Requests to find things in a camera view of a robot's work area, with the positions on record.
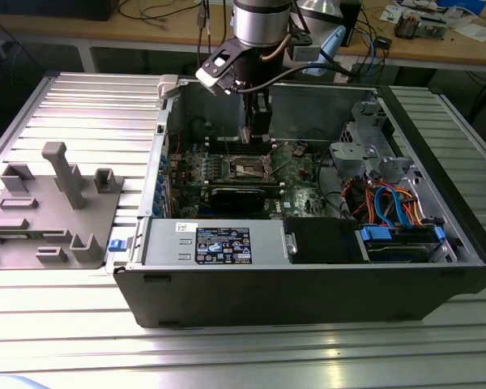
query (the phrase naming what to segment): wooden tabletop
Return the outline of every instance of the wooden tabletop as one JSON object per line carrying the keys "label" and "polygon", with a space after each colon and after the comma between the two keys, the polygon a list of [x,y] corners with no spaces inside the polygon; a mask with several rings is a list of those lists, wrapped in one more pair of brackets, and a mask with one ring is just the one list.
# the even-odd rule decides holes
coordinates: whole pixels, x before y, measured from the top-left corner
{"label": "wooden tabletop", "polygon": [[[141,0],[143,6],[155,5],[155,0]],[[369,22],[376,28],[378,35],[392,39],[389,57],[433,62],[454,62],[486,65],[486,42],[480,43],[455,31],[448,30],[444,40],[416,38],[403,40],[394,36],[394,24],[379,20],[381,8],[390,4],[389,0],[364,0],[365,12]],[[151,10],[151,15],[169,13],[186,6],[194,5],[193,0],[177,0],[173,5]],[[211,6],[212,44],[220,42],[223,34],[223,8]],[[139,16],[137,1],[131,0],[123,11],[128,15]],[[232,36],[230,7],[227,7],[228,37]],[[108,39],[118,41],[142,41],[171,44],[195,45],[198,42],[197,9],[183,11],[169,16],[160,28],[142,20],[128,19],[117,12],[108,22],[81,19],[51,18],[42,16],[0,15],[1,23],[13,34],[63,36],[87,39]],[[207,34],[203,34],[203,44]],[[341,48],[339,54],[366,55],[367,47],[359,34],[354,34],[352,43]]]}

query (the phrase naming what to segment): black plastic part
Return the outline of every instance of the black plastic part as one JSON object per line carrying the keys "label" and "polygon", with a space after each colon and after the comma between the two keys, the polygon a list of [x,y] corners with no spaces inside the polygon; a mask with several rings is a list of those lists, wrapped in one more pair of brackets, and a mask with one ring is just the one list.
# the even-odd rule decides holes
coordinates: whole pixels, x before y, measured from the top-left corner
{"label": "black plastic part", "polygon": [[211,192],[210,206],[217,212],[252,213],[265,207],[266,194],[262,190],[217,188]]}
{"label": "black plastic part", "polygon": [[209,143],[209,154],[211,155],[226,156],[227,150],[231,156],[265,156],[272,151],[272,146],[270,143],[225,143],[215,139]]}
{"label": "black plastic part", "polygon": [[394,93],[389,87],[380,86],[378,89],[395,121],[399,124],[399,129],[403,132],[414,153],[425,167],[428,178],[432,180],[445,203],[454,214],[459,226],[467,235],[480,259],[486,263],[486,231],[482,224],[468,207],[467,202],[450,180],[450,177],[448,177],[448,174],[446,174],[439,160],[434,156]]}
{"label": "black plastic part", "polygon": [[294,234],[292,263],[361,263],[358,222],[335,217],[287,217],[284,232]]}
{"label": "black plastic part", "polygon": [[[155,328],[168,323],[207,327],[421,320],[453,296],[475,291],[476,282],[486,276],[486,267],[307,266],[141,270],[113,277],[137,323]],[[148,283],[143,281],[147,274],[173,278]]]}
{"label": "black plastic part", "polygon": [[[212,77],[219,78],[244,52],[252,47],[243,45],[237,38],[226,40],[202,65],[202,68]],[[215,60],[222,57],[224,63],[220,66]]]}
{"label": "black plastic part", "polygon": [[346,33],[340,44],[343,47],[348,47],[351,43],[351,38],[355,31],[355,24],[358,20],[361,7],[360,0],[342,0],[342,2],[340,2],[340,10],[342,11],[343,16],[342,24],[346,28]]}
{"label": "black plastic part", "polygon": [[0,13],[106,21],[118,3],[119,0],[0,0]]}
{"label": "black plastic part", "polygon": [[433,226],[390,229],[391,239],[364,242],[372,263],[428,263],[441,245]]}
{"label": "black plastic part", "polygon": [[392,44],[392,39],[385,38],[384,36],[379,36],[374,40],[374,47],[379,49],[388,50]]}

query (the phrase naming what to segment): blue cable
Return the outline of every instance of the blue cable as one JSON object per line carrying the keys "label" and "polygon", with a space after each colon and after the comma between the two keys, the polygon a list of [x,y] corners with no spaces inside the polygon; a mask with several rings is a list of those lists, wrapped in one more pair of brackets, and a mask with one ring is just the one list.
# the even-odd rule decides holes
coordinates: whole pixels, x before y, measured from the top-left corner
{"label": "blue cable", "polygon": [[380,189],[377,190],[376,194],[374,195],[374,210],[376,211],[380,219],[385,221],[392,229],[394,228],[394,223],[387,219],[385,216],[383,216],[382,210],[380,209],[380,197],[382,196],[382,193],[386,190],[390,190],[392,192],[399,222],[405,227],[412,227],[411,222],[403,213],[402,203],[399,201],[398,193],[396,192],[396,190],[389,188],[388,186],[382,186]]}
{"label": "blue cable", "polygon": [[369,47],[371,48],[371,63],[369,63],[369,68],[365,72],[365,78],[364,78],[365,81],[369,77],[369,72],[373,68],[374,58],[376,57],[376,48],[374,47],[373,38],[371,38],[371,36],[365,31],[362,31],[362,34],[364,34],[366,37],[369,38],[369,44],[370,44]]}

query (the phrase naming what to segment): table leg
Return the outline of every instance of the table leg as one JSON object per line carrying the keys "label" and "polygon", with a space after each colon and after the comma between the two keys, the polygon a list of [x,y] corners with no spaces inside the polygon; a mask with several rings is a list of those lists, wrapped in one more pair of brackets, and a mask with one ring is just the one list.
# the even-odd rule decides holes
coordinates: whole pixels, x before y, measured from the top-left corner
{"label": "table leg", "polygon": [[80,41],[76,47],[79,51],[79,56],[81,57],[81,63],[83,64],[83,70],[85,73],[97,73],[97,64],[96,60],[92,55],[92,47],[90,44],[82,40]]}

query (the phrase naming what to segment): barcode sticker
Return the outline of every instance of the barcode sticker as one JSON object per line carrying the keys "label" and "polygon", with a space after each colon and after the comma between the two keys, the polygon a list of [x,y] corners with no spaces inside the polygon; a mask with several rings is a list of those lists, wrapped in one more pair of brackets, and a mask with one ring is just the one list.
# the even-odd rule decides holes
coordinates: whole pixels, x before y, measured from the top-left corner
{"label": "barcode sticker", "polygon": [[177,223],[178,233],[195,233],[198,223]]}

